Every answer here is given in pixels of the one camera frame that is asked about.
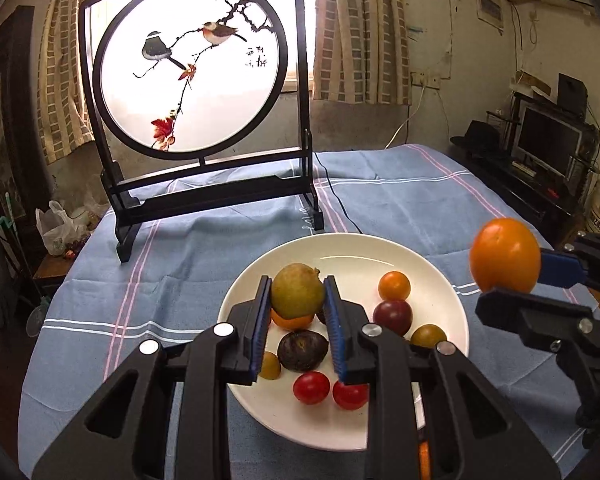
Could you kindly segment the blue striped tablecloth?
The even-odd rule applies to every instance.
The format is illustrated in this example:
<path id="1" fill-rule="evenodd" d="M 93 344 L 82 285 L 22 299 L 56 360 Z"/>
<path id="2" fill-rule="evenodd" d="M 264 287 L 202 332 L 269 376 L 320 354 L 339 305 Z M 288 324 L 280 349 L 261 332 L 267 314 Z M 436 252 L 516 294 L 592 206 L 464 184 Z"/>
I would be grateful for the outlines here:
<path id="1" fill-rule="evenodd" d="M 321 154 L 317 187 L 330 232 L 363 232 L 413 249 L 451 282 L 469 315 L 469 356 L 506 396 L 563 474 L 585 450 L 580 400 L 554 356 L 475 317 L 478 288 L 468 250 L 488 220 L 510 207 L 457 162 L 426 146 Z M 176 344 L 211 326 L 246 266 L 309 235 L 298 197 L 146 223 L 121 262 L 106 214 L 50 303 L 24 378 L 20 469 L 30 474 L 84 402 L 148 338 Z"/>

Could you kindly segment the dark fruit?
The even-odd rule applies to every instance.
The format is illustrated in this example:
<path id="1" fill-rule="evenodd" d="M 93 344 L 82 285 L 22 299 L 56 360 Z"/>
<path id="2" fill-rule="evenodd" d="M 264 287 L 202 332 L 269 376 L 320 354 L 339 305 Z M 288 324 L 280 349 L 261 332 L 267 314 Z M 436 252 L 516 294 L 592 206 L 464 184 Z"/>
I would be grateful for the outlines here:
<path id="1" fill-rule="evenodd" d="M 328 340 L 313 330 L 295 330 L 279 341 L 277 356 L 282 367 L 293 372 L 316 370 L 329 349 Z"/>

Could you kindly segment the black hat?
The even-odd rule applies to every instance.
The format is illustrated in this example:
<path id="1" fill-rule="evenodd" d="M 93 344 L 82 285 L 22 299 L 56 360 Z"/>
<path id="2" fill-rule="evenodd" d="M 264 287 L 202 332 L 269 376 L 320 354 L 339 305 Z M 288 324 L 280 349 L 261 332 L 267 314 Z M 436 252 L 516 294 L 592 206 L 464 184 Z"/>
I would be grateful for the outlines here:
<path id="1" fill-rule="evenodd" d="M 471 153 L 494 154 L 500 149 L 500 134 L 487 122 L 473 120 L 464 136 L 452 136 L 451 143 Z"/>

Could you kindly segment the small yellow kumquat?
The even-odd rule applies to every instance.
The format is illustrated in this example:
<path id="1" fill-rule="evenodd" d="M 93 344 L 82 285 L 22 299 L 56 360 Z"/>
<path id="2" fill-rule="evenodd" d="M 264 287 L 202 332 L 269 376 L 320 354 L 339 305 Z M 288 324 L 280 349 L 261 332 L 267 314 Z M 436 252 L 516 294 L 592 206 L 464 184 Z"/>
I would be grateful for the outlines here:
<path id="1" fill-rule="evenodd" d="M 265 351 L 259 376 L 266 380 L 276 380 L 282 372 L 278 356 L 275 353 Z"/>

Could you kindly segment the small mandarin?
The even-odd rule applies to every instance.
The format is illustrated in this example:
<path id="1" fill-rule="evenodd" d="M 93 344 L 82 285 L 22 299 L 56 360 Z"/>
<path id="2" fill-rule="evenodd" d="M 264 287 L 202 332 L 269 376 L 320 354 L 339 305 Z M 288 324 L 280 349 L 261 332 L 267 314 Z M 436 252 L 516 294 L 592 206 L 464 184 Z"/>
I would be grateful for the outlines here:
<path id="1" fill-rule="evenodd" d="M 299 316 L 298 318 L 282 318 L 274 309 L 271 310 L 272 321 L 283 330 L 293 332 L 294 330 L 306 330 L 314 320 L 314 314 Z"/>

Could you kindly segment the large orange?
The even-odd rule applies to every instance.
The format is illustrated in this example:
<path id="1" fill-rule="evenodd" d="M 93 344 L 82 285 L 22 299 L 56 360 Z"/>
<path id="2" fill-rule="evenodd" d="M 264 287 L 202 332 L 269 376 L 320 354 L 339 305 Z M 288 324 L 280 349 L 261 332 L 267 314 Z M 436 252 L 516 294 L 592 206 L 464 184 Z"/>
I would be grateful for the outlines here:
<path id="1" fill-rule="evenodd" d="M 431 479 L 431 471 L 430 471 L 429 448 L 428 448 L 427 441 L 422 441 L 419 443 L 418 458 L 419 458 L 420 480 L 430 480 Z"/>

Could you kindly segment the yellow-green small pear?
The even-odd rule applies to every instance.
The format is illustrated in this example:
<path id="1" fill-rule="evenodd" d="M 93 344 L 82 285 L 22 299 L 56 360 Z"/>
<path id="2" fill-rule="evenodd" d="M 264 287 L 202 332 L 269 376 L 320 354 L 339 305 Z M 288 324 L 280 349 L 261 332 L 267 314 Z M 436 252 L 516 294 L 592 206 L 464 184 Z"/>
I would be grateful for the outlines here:
<path id="1" fill-rule="evenodd" d="M 320 270 L 304 263 L 284 266 L 272 281 L 272 308 L 285 320 L 315 314 L 323 307 L 324 284 Z"/>

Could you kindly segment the dark framed painting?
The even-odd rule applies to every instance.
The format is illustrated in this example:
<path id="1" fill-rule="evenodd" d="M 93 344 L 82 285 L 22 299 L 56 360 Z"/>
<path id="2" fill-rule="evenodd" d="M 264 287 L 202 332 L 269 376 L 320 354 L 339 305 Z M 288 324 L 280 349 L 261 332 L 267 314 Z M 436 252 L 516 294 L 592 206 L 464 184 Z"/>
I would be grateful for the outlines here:
<path id="1" fill-rule="evenodd" d="M 17 219 L 50 197 L 31 96 L 33 18 L 33 6 L 17 6 L 0 26 L 0 214 Z"/>

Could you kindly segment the left beige checked curtain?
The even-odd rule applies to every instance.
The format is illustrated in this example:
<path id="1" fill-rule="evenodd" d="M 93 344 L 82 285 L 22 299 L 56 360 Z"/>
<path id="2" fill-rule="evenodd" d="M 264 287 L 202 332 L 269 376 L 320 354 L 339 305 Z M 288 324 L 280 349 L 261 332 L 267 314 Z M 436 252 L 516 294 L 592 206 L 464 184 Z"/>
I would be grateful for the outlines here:
<path id="1" fill-rule="evenodd" d="M 40 52 L 36 121 L 46 164 L 94 140 L 84 99 L 78 13 L 84 0 L 50 0 Z"/>

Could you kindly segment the red cherry tomato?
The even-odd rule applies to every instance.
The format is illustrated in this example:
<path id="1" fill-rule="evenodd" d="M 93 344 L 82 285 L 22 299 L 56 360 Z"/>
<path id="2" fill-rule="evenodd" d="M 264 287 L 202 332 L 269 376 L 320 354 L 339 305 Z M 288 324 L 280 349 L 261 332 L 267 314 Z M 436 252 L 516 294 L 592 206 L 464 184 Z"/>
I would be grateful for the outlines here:
<path id="1" fill-rule="evenodd" d="M 346 385 L 343 382 L 335 382 L 332 386 L 332 398 L 335 403 L 346 411 L 355 411 L 362 408 L 370 397 L 368 385 Z"/>
<path id="2" fill-rule="evenodd" d="M 330 381 L 321 372 L 306 372 L 294 381 L 292 392 L 302 404 L 320 404 L 330 393 Z"/>

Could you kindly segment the computer monitor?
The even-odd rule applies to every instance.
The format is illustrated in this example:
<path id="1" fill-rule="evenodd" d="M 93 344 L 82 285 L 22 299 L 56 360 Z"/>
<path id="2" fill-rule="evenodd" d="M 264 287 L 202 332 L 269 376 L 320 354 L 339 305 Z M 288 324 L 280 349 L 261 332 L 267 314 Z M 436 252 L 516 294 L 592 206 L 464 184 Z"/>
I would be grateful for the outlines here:
<path id="1" fill-rule="evenodd" d="M 530 159 L 561 178 L 568 177 L 582 143 L 584 123 L 530 102 L 520 104 L 519 118 L 513 156 Z"/>

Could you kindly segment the yellow orange round fruit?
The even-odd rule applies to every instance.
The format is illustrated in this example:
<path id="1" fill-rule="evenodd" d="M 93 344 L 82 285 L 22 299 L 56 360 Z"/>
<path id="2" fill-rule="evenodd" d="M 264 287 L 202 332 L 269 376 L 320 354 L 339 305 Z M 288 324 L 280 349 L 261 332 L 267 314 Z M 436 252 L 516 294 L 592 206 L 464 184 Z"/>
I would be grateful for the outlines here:
<path id="1" fill-rule="evenodd" d="M 448 336 L 436 324 L 424 324 L 412 333 L 410 343 L 422 348 L 434 349 L 438 342 L 447 341 Z"/>

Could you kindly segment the bird painting table screen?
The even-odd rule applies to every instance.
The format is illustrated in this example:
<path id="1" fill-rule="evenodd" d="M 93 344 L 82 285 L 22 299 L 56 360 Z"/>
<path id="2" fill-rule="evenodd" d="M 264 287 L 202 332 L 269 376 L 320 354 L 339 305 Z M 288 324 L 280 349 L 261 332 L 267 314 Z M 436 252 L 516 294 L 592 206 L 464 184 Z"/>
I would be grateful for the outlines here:
<path id="1" fill-rule="evenodd" d="M 314 230 L 306 6 L 268 0 L 84 0 L 84 99 L 128 261 L 148 222 L 298 196 Z"/>

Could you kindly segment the right beige checked curtain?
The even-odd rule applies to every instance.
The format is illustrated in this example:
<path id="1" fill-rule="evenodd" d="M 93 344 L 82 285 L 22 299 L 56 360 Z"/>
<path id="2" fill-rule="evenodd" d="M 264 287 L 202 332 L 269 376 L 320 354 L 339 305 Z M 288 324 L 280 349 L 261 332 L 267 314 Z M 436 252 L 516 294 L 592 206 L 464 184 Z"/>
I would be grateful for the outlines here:
<path id="1" fill-rule="evenodd" d="M 410 102 L 404 0 L 315 0 L 315 10 L 314 99 Z"/>

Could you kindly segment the small dark red plum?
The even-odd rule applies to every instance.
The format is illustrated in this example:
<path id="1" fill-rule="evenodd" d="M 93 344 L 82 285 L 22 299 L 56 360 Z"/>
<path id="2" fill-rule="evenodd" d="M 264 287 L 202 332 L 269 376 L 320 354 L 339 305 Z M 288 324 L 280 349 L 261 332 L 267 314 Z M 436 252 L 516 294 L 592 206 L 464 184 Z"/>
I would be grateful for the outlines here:
<path id="1" fill-rule="evenodd" d="M 403 299 L 384 300 L 374 309 L 373 322 L 405 336 L 413 323 L 413 310 Z"/>

